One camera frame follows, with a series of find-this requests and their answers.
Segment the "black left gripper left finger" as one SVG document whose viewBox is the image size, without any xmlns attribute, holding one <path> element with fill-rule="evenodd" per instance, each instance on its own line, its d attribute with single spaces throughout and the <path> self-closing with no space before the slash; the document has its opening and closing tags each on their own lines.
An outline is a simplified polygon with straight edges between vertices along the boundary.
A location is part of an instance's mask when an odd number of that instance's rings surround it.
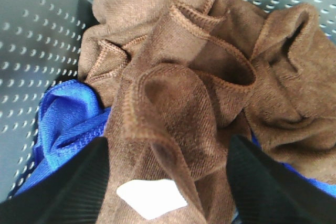
<svg viewBox="0 0 336 224">
<path fill-rule="evenodd" d="M 48 178 L 1 203 L 1 223 L 95 223 L 108 179 L 107 139 L 97 137 Z"/>
</svg>

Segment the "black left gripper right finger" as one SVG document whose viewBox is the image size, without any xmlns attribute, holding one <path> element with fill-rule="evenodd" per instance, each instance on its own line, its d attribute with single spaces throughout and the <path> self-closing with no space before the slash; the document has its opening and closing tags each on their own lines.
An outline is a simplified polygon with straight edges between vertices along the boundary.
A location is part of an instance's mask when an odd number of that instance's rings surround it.
<svg viewBox="0 0 336 224">
<path fill-rule="evenodd" d="M 335 186 L 307 179 L 232 136 L 227 177 L 242 223 L 335 223 Z"/>
</svg>

